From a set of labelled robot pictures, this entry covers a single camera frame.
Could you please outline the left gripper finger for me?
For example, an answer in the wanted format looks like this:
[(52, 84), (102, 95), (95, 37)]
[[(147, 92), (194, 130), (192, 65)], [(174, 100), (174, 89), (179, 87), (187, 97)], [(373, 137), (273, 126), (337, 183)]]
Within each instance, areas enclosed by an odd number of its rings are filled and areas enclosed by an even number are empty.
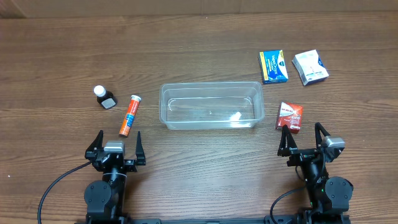
[(102, 149), (103, 144), (103, 130), (100, 130), (95, 140), (89, 145), (86, 152), (93, 152)]
[(145, 153), (142, 146), (141, 132), (137, 133), (137, 141), (136, 141), (136, 158), (138, 161), (145, 160)]

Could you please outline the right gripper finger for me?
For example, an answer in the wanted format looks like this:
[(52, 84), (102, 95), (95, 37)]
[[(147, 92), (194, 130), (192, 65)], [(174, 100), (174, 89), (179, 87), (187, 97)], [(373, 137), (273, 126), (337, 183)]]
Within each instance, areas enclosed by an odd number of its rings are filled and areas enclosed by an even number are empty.
[(322, 135), (324, 137), (329, 136), (329, 132), (321, 125), (321, 123), (317, 122), (315, 123), (315, 140), (316, 140), (316, 146), (321, 147), (322, 143)]
[(281, 140), (279, 144), (279, 150), (280, 151), (286, 151), (286, 150), (297, 150), (298, 147), (293, 139), (292, 133), (290, 132), (289, 127), (285, 124), (282, 127), (282, 135), (281, 135)]

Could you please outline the red white medicine box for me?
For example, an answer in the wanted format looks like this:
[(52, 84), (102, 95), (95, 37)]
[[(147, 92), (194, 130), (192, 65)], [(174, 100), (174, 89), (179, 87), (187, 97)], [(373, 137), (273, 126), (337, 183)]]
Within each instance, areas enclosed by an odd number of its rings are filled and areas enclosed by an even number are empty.
[(303, 106), (289, 102), (281, 102), (277, 114), (275, 128), (281, 130), (287, 125), (291, 133), (297, 134), (301, 130)]

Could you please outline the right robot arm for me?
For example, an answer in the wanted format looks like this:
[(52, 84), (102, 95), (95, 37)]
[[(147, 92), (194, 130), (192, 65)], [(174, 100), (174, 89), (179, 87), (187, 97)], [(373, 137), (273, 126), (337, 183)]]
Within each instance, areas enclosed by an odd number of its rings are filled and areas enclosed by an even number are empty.
[(343, 152), (345, 142), (341, 137), (330, 135), (320, 124), (315, 123), (316, 147), (299, 149), (288, 126), (282, 127), (282, 135), (277, 155), (288, 157), (289, 167), (301, 168), (302, 175), (298, 178), (304, 186), (290, 190), (279, 196), (271, 205), (270, 218), (277, 223), (273, 211), (276, 203), (284, 197), (306, 190), (310, 207), (301, 208), (291, 215), (286, 223), (349, 223), (349, 210), (354, 187), (350, 181), (342, 177), (330, 177), (326, 164), (333, 162)]

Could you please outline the white plaster box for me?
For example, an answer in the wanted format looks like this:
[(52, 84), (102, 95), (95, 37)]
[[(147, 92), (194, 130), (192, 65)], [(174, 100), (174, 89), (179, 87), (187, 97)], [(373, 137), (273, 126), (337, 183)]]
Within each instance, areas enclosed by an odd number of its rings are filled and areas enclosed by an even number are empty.
[(324, 81), (329, 77), (317, 50), (296, 54), (292, 63), (304, 86)]

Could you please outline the dark syrup bottle white cap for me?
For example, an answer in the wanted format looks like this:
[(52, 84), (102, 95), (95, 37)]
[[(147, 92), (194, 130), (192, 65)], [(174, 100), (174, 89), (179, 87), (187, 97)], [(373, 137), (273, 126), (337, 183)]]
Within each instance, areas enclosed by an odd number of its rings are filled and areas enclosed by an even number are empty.
[(114, 97), (113, 93), (106, 90), (104, 86), (96, 85), (93, 92), (96, 95), (97, 102), (102, 108), (108, 110), (117, 105), (117, 99)]

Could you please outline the orange effervescent tablet tube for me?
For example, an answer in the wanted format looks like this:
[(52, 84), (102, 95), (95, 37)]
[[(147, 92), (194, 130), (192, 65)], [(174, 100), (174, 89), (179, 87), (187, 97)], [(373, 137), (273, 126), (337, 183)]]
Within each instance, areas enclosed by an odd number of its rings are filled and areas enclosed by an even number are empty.
[(137, 95), (131, 96), (129, 108), (127, 109), (126, 115), (123, 119), (121, 129), (119, 130), (119, 135), (128, 137), (141, 100), (142, 99), (140, 96)]

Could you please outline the blue lozenge box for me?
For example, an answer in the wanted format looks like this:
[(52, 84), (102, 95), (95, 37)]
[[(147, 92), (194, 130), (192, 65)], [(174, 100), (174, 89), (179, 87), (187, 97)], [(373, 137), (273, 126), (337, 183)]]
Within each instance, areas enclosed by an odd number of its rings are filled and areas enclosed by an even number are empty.
[(289, 77), (283, 50), (270, 50), (259, 52), (259, 66), (263, 84), (285, 83)]

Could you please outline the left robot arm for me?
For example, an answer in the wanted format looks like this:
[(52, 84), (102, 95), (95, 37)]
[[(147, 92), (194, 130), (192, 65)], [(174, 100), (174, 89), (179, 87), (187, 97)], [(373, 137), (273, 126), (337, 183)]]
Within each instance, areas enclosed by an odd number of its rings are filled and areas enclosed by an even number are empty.
[(128, 172), (137, 172), (137, 166), (146, 165), (146, 157), (137, 134), (136, 158), (126, 159), (123, 141), (108, 141), (104, 146), (103, 131), (85, 151), (85, 158), (101, 172), (102, 179), (90, 183), (85, 189), (87, 204), (86, 223), (132, 223), (123, 212), (124, 193)]

